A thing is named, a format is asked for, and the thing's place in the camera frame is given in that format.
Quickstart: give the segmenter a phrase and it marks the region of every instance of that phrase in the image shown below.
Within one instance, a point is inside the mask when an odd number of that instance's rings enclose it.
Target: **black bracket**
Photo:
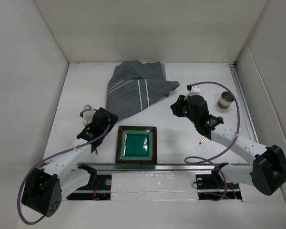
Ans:
[[[109,111],[101,108],[95,112],[92,122],[89,123],[83,130],[77,135],[77,138],[82,138],[86,141],[92,141],[102,135],[110,125],[107,134],[112,130],[114,124],[118,121],[118,116],[110,113]],[[105,136],[96,142],[91,144],[91,152],[93,152],[100,144],[102,144]]]
[[[180,95],[177,102],[171,105],[173,114],[177,117],[187,117],[195,126],[197,132],[211,140],[211,131],[223,120],[209,114],[207,102],[200,95],[192,95],[187,100]]]
[[[95,168],[92,168],[88,165],[85,164],[81,164],[80,166],[78,166],[78,168],[86,170],[89,174],[90,174],[90,179],[87,185],[81,187],[84,189],[93,189],[96,186],[96,181],[97,181],[97,170]]]
[[[61,184],[57,175],[34,169],[26,181],[21,202],[46,217],[52,216],[61,204]]]
[[[283,150],[273,145],[262,155],[256,155],[250,173],[253,185],[270,196],[286,182],[286,158]]]

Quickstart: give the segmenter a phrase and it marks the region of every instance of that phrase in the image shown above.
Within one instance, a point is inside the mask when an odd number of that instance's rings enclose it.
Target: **square dish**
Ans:
[[[117,164],[157,164],[157,128],[119,126]]]

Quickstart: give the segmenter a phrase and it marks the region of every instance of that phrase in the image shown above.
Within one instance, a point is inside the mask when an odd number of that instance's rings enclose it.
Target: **striped gray fabric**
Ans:
[[[106,110],[119,120],[130,117],[179,87],[165,79],[164,64],[123,62],[116,66],[108,83]]]

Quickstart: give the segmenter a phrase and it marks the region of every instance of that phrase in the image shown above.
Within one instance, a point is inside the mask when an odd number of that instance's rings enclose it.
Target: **white stripe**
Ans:
[[[120,84],[120,83],[122,83],[122,82],[124,82],[124,80],[118,82],[116,85],[118,85],[118,84]],[[113,89],[116,85],[112,86],[112,88],[108,89],[108,91],[111,90],[111,89]]]
[[[108,92],[108,93],[107,93],[107,95],[108,95],[108,94],[110,94],[111,92],[115,91],[116,89],[118,89],[118,88],[122,87],[123,85],[125,85],[125,84],[127,84],[127,83],[131,82],[131,81],[134,81],[134,80],[130,80],[130,81],[127,81],[127,82],[123,83],[123,84],[122,84],[122,85],[120,85],[119,87],[114,88],[112,91]]]
[[[140,103],[141,103],[141,111],[142,111],[143,108],[142,108],[142,98],[141,98],[140,80],[138,80],[138,86],[139,86],[139,95],[140,95]]]
[[[107,86],[107,89],[109,89],[109,87],[113,87],[113,86],[114,86],[116,83],[118,83],[119,81],[121,81],[121,80],[118,80],[117,82],[111,84],[110,86]]]
[[[146,86],[146,95],[147,95],[147,107],[149,107],[149,97],[148,97],[148,89],[147,89],[147,80],[145,79],[145,86]]]

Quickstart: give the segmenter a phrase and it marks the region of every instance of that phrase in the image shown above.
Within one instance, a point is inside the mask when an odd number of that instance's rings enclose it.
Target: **green glaze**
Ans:
[[[125,131],[121,156],[126,160],[150,160],[153,155],[153,134],[146,131]]]

